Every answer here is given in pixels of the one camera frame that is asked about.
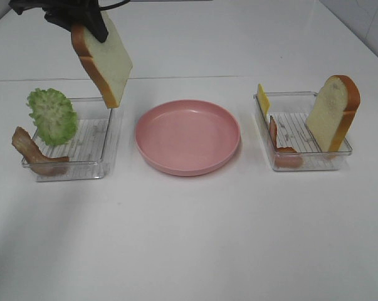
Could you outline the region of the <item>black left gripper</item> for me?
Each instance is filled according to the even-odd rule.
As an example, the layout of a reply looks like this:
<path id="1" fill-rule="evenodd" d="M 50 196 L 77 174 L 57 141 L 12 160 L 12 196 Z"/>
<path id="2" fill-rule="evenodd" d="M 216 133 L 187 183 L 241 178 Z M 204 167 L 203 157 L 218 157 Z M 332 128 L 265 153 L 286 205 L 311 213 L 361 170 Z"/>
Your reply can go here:
<path id="1" fill-rule="evenodd" d="M 61 1 L 61 0 L 13 0 L 8 3 L 18 15 L 33 8 L 77 10 L 82 12 L 82 24 L 101 43 L 108 38 L 108 30 L 102 17 L 98 1 Z M 47 11 L 44 16 L 47 22 L 71 31 L 73 18 L 66 11 Z"/>

